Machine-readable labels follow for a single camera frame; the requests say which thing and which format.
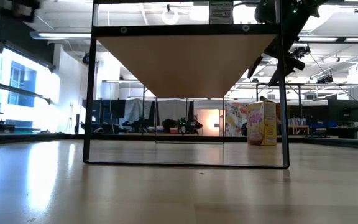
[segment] black metal frame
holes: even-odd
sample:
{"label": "black metal frame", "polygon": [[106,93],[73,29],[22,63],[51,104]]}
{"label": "black metal frame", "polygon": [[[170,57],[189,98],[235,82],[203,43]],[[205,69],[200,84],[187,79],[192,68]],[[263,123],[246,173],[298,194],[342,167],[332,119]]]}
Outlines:
{"label": "black metal frame", "polygon": [[[283,52],[283,0],[275,0],[276,3],[276,24],[224,24],[224,25],[174,25],[174,26],[120,26],[120,27],[98,27],[99,4],[115,3],[140,3],[160,2],[161,0],[95,0],[92,10],[91,45],[89,50],[88,89],[86,94],[86,116],[85,136],[83,149],[83,162],[87,164],[120,164],[120,165],[149,165],[149,166],[203,166],[203,167],[237,167],[254,169],[287,169],[290,166],[290,155],[288,145],[288,124],[287,124],[287,99],[285,89],[285,64]],[[255,165],[204,165],[204,164],[171,164],[171,163],[141,163],[141,162],[98,162],[90,160],[91,147],[91,123],[92,103],[94,91],[94,71],[96,64],[96,38],[97,37],[124,37],[124,36],[145,36],[145,35],[251,35],[251,34],[277,34],[278,41],[278,66],[280,105],[282,122],[282,166],[255,166]]]}

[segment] colorful poster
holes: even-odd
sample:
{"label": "colorful poster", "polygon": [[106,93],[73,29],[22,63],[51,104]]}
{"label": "colorful poster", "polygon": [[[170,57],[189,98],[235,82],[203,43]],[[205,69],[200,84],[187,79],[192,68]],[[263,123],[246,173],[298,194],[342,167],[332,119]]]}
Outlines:
{"label": "colorful poster", "polygon": [[225,135],[241,137],[241,126],[247,122],[248,103],[225,102]]}

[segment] ceiling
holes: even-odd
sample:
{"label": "ceiling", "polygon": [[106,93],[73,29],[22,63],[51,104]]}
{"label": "ceiling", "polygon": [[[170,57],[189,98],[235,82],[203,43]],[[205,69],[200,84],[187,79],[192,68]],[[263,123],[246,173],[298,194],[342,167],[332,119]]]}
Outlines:
{"label": "ceiling", "polygon": [[[167,25],[162,14],[166,11],[165,3],[153,4],[113,4],[100,5],[99,26],[142,26],[142,25]],[[303,30],[304,35],[358,35],[358,13],[354,13],[357,6],[322,6],[321,18],[311,18]],[[170,3],[170,9],[178,12],[176,24],[207,24],[207,6],[193,6],[192,2]],[[255,23],[253,7],[239,6],[235,8],[234,17],[236,23]],[[168,12],[166,19],[172,19],[174,15]],[[90,32],[92,17],[92,3],[84,0],[48,0],[37,11],[37,18],[33,24],[29,24],[40,32]],[[70,40],[58,42],[64,45],[67,52],[81,59],[85,52],[89,51],[88,40]],[[289,82],[306,82],[310,76],[329,70],[334,77],[346,78],[348,70],[358,62],[358,44],[310,44],[311,54],[302,59],[306,63],[303,71],[296,71],[288,78]],[[98,52],[106,49],[98,46]],[[257,70],[257,77],[266,78],[267,81],[276,69],[276,60],[265,58],[267,66],[261,66]],[[121,73],[125,79],[135,78],[124,67]]]}

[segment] yellow cereal box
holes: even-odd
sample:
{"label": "yellow cereal box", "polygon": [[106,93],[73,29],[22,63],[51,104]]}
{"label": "yellow cereal box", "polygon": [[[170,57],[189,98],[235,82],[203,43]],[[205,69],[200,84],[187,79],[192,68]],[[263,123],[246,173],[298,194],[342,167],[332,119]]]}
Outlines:
{"label": "yellow cereal box", "polygon": [[271,101],[251,103],[248,111],[248,144],[275,146],[277,144],[276,105]]}

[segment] cardboard box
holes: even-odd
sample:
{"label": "cardboard box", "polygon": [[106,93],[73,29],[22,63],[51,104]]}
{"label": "cardboard box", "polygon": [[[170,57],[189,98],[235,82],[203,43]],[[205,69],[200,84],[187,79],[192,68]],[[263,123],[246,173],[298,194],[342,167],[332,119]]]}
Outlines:
{"label": "cardboard box", "polygon": [[271,101],[251,103],[248,111],[248,144],[277,145],[276,105]]}

